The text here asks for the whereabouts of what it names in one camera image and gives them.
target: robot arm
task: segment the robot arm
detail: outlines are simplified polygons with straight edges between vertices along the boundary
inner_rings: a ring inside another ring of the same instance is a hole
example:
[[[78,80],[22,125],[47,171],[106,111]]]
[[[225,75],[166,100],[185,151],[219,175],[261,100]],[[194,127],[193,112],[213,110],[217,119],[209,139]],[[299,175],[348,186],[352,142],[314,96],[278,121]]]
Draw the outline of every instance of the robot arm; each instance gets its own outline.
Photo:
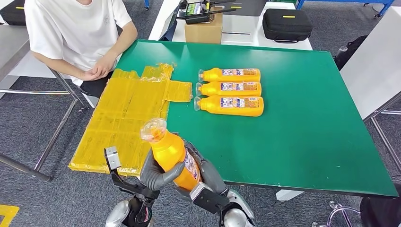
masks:
[[[227,188],[215,167],[204,159],[191,143],[186,141],[185,147],[197,161],[203,182],[199,182],[191,192],[180,191],[182,196],[213,214],[219,214],[220,227],[254,227],[254,214],[242,196],[237,191]],[[115,147],[106,148],[105,157],[114,185],[119,187],[120,191],[133,195],[131,200],[121,201],[114,207],[107,218],[106,227],[118,227],[120,224],[127,227],[152,227],[151,208],[160,191],[153,191],[142,184],[124,182],[117,173],[121,164]],[[142,179],[150,176],[141,175],[141,181],[152,182]]]
[[[227,188],[214,165],[192,143],[185,141],[185,147],[197,162],[203,179],[189,193],[192,202],[213,214],[219,214],[221,227],[255,226],[254,214],[243,197]]]

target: cardboard box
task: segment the cardboard box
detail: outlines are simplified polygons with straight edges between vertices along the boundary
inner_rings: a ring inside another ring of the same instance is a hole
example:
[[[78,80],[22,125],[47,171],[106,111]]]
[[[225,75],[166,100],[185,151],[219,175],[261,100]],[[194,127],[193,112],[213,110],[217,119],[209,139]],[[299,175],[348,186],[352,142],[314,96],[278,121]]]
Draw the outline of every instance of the cardboard box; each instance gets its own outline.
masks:
[[[212,7],[211,11],[222,10],[222,7]],[[210,16],[213,20],[207,23],[185,24],[185,40],[188,43],[220,44],[223,31],[223,14]]]

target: bottle label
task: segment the bottle label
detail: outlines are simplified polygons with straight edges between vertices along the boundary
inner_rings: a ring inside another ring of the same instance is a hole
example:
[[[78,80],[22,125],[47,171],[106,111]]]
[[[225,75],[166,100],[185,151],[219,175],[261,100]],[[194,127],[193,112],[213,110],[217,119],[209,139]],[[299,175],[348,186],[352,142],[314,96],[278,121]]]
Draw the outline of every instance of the bottle label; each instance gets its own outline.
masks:
[[[244,75],[255,75],[256,69],[229,69],[229,70],[222,70],[223,76],[244,76]]]
[[[257,86],[253,82],[221,83],[222,91],[255,91]]]
[[[257,108],[259,107],[259,99],[258,98],[221,98],[220,105],[223,108]]]
[[[199,177],[199,171],[198,171],[198,165],[195,162],[195,159],[192,157],[192,155],[188,152],[185,151],[185,168],[191,173],[193,178],[198,179]]]

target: person's arm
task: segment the person's arm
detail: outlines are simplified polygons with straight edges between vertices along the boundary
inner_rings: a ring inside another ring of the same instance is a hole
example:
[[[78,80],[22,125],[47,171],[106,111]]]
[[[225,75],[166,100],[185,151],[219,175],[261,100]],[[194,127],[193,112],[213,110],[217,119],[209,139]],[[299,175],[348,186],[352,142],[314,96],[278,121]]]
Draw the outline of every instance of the person's arm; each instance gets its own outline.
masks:
[[[64,73],[64,74],[76,77],[76,78],[84,80],[84,81],[96,80],[96,79],[101,78],[100,73],[93,73],[93,70],[83,71],[83,70],[71,65],[70,63],[66,62],[63,59],[51,59],[51,58],[45,57],[42,54],[36,53],[34,51],[32,51],[32,54],[39,61],[43,62],[46,66],[48,66],[49,68],[51,68],[59,73]]]
[[[122,33],[117,42],[93,67],[94,73],[106,76],[114,67],[114,62],[138,37],[138,31],[132,21],[122,27]]]

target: green table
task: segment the green table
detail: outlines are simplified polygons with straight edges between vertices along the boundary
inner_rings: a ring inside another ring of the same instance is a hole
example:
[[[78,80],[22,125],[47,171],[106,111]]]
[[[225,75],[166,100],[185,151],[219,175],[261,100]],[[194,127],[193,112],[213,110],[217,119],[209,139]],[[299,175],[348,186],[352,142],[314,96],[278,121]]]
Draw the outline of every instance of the green table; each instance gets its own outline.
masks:
[[[176,64],[172,79],[199,69],[259,68],[264,113],[241,117],[171,103],[170,131],[191,141],[228,183],[398,196],[329,52],[136,41],[117,68]]]

